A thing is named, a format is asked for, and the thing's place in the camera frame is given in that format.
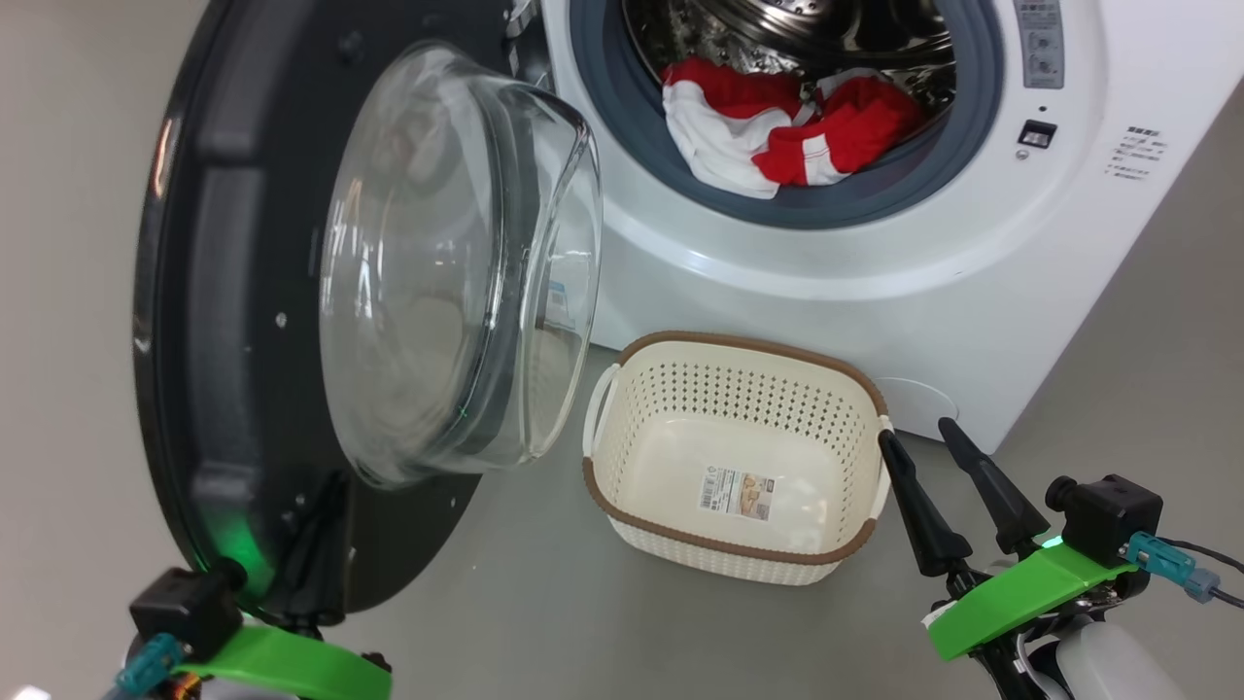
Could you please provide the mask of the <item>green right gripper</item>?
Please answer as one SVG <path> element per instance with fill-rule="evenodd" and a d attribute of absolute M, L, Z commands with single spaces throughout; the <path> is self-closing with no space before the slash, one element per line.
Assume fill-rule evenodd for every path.
<path fill-rule="evenodd" d="M 1093 586 L 1138 569 L 1128 562 L 1112 568 L 1100 566 L 1065 543 L 1040 548 L 1035 538 L 1050 528 L 1044 513 L 1023 496 L 1013 479 L 977 446 L 958 421 L 939 418 L 938 429 L 952 460 L 969 475 L 982 496 L 1001 552 L 1018 557 L 1030 555 L 926 617 L 928 637 L 943 660 L 963 656 L 1060 608 Z M 935 578 L 965 569 L 972 546 L 950 528 L 921 487 L 916 463 L 894 431 L 880 433 L 880 450 L 921 574 Z"/>

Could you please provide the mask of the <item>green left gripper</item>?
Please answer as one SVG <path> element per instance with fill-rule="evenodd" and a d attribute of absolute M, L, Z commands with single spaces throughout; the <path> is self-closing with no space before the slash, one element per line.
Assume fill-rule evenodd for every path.
<path fill-rule="evenodd" d="M 299 518 L 282 562 L 284 625 L 345 620 L 348 499 L 348 477 L 331 474 Z M 200 678 L 200 699 L 391 699 L 393 691 L 391 670 L 274 625 L 241 625 L 214 656 L 175 673 Z"/>

